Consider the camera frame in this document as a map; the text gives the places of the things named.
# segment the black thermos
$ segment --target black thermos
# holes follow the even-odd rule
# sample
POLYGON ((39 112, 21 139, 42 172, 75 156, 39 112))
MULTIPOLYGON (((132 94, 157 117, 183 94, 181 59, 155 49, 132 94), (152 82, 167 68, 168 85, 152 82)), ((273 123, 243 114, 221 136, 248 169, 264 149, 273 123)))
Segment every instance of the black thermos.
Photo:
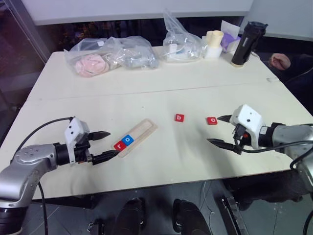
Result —
POLYGON ((251 51, 258 44, 258 40, 265 34, 268 24, 260 22, 248 22, 245 31, 241 37, 236 52, 231 60, 231 64, 235 67, 241 67, 249 59, 251 51))

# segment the blue letter block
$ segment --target blue letter block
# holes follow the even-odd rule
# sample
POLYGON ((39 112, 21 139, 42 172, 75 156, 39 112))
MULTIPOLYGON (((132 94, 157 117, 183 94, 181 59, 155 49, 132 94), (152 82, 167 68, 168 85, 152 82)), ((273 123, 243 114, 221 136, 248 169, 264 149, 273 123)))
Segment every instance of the blue letter block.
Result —
POLYGON ((133 138, 130 135, 125 136, 122 141, 128 146, 134 142, 133 138))

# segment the white paper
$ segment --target white paper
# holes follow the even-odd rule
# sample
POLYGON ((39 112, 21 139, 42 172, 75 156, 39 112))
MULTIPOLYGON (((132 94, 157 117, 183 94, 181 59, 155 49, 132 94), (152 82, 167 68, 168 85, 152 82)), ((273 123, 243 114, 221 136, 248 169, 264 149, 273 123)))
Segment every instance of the white paper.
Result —
POLYGON ((104 41, 99 41, 97 43, 98 43, 98 46, 100 46, 100 47, 102 47, 104 45, 104 41))
POLYGON ((228 23, 226 21, 222 21, 221 31, 223 33, 227 33, 227 34, 231 35, 234 39, 236 39, 238 37, 239 30, 240 30, 240 27, 233 25, 231 23, 228 23))

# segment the plastic bag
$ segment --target plastic bag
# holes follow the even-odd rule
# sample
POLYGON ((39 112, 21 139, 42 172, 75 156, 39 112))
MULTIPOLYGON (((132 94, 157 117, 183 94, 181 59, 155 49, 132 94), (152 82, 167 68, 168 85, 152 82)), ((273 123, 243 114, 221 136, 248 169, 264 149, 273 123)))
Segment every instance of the plastic bag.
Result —
POLYGON ((201 39, 188 33, 167 9, 163 15, 167 30, 163 41, 164 59, 168 62, 189 62, 201 58, 203 50, 201 39))
POLYGON ((92 77, 117 68, 112 60, 112 50, 103 50, 108 39, 85 38, 73 46, 70 51, 64 50, 65 60, 83 77, 92 77))
POLYGON ((64 52, 66 61, 84 77, 102 74, 121 65, 129 69, 158 66, 151 44, 140 36, 86 38, 64 52))
POLYGON ((101 49, 111 48, 112 60, 128 69, 156 68, 158 59, 151 44, 140 36, 127 38, 110 37, 101 49))

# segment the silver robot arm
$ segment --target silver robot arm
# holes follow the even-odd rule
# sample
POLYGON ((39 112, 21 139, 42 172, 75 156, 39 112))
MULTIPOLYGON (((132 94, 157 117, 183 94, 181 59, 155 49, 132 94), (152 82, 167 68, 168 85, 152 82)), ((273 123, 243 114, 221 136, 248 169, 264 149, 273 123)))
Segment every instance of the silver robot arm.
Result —
POLYGON ((87 124, 74 117, 65 131, 66 144, 32 145, 17 151, 10 165, 0 173, 0 234, 22 231, 28 205, 41 177, 59 165, 108 161, 118 154, 109 150, 94 156, 89 141, 108 136, 108 132, 89 132, 87 124))
POLYGON ((281 123, 273 123, 271 126, 266 126, 261 115, 246 104, 236 109, 232 115, 218 119, 235 126, 233 132, 235 145, 218 139, 208 139, 209 142, 238 154, 270 149, 284 153, 293 160, 291 168, 299 172, 307 190, 313 191, 313 126, 311 124, 285 126, 281 123), (251 146, 254 150, 244 149, 245 145, 251 146))

